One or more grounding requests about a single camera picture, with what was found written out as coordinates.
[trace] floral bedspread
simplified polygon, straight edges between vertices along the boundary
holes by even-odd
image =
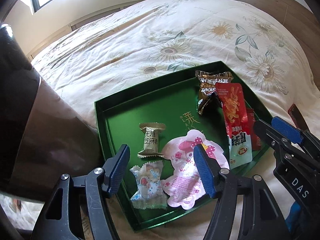
[[[233,0],[146,0],[89,23],[44,49],[32,64],[90,125],[93,102],[151,78],[222,60],[273,116],[292,122],[295,103],[311,132],[320,120],[320,92],[295,38],[267,13]],[[286,216],[291,196],[273,177],[267,154],[255,167]],[[123,239],[202,239],[214,203],[165,226],[134,234],[116,200],[113,220]],[[235,226],[241,208],[237,210]]]

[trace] green tray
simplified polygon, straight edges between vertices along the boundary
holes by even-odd
[[[270,113],[257,96],[221,61],[161,76],[96,101],[95,111],[104,158],[114,156],[122,144],[130,147],[130,161],[117,198],[134,231],[149,229],[177,219],[211,201],[208,195],[204,195],[190,210],[184,210],[181,206],[178,208],[168,206],[167,210],[133,208],[130,198],[137,191],[137,183],[129,169],[134,165],[141,167],[145,162],[161,159],[160,157],[147,159],[137,157],[137,153],[143,149],[144,141],[144,134],[139,129],[140,123],[166,124],[167,129],[159,134],[160,151],[168,141],[185,136],[188,130],[194,127],[203,131],[208,140],[218,143],[224,150],[227,160],[229,159],[222,110],[217,109],[210,118],[202,117],[196,111],[199,91],[198,80],[195,78],[196,69],[215,73],[230,71],[234,76],[233,82],[242,85],[246,104],[254,109],[256,119],[271,123]],[[252,162],[237,167],[232,172],[244,175],[267,149],[268,146],[263,144],[260,151],[253,152]],[[163,160],[163,162],[161,179],[166,179],[173,174],[173,167],[170,160]]]

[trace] green tray rim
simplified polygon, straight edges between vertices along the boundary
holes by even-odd
[[[259,119],[262,119],[265,122],[271,124],[272,116],[268,111],[268,109],[262,104],[260,99],[255,95],[255,93],[248,87],[247,84],[245,84],[238,77],[238,75],[234,71],[232,71],[222,61],[207,63],[204,65],[183,69],[180,71],[176,71],[167,75],[163,75],[163,76],[139,83],[137,85],[134,85],[132,87],[129,87],[127,89],[124,89],[122,91],[119,91],[117,93],[114,93],[112,95],[109,95],[105,98],[102,98],[96,101],[94,103],[94,107],[95,107],[95,114],[96,114],[96,121],[97,121],[97,129],[98,129],[98,135],[99,135],[100,145],[101,145],[104,159],[106,160],[107,158],[110,158],[116,154],[112,146],[113,143],[109,134],[109,130],[106,127],[106,123],[104,121],[105,111],[108,111],[113,107],[118,106],[121,103],[133,100],[135,98],[138,98],[148,93],[152,93],[161,88],[164,88],[164,87],[167,87],[191,78],[195,78],[195,70],[202,70],[210,73],[222,73],[222,72],[230,71],[234,77],[234,81],[241,83],[245,101],[250,105],[251,108],[254,109],[255,114],[259,117]],[[238,169],[237,174],[245,175],[247,172],[249,172],[258,163],[260,158],[265,154],[265,152],[268,149],[269,147],[265,145],[250,163],[245,164]],[[200,202],[200,204],[198,203],[196,207],[191,208],[188,211],[181,210],[183,214],[175,215],[177,212],[179,212],[179,209],[182,209],[181,207],[179,207],[175,211],[169,212],[163,216],[152,219],[151,221],[148,220],[143,223],[139,223],[130,201],[128,201],[128,203],[124,203],[121,201],[122,197],[130,199],[129,196],[127,195],[123,182],[121,183],[119,187],[119,191],[116,194],[116,196],[118,198],[122,211],[124,212],[134,232],[150,229],[150,228],[162,225],[164,223],[170,222],[172,220],[175,220],[181,216],[184,216],[196,210],[197,208],[203,205],[206,205],[207,203],[213,200],[208,195],[204,195],[199,200],[197,200],[197,202]]]

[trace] white wall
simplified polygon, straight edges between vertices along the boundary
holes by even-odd
[[[31,15],[18,0],[5,19],[25,54],[58,29],[92,12],[137,0],[53,0]]]

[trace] red snack packet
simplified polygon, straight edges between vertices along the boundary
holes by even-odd
[[[229,142],[230,169],[252,161],[248,116],[239,83],[216,83]]]
[[[261,140],[260,138],[254,133],[253,125],[256,119],[254,118],[254,111],[251,108],[247,108],[247,115],[248,115],[248,128],[250,131],[251,136],[251,146],[253,151],[261,150]]]

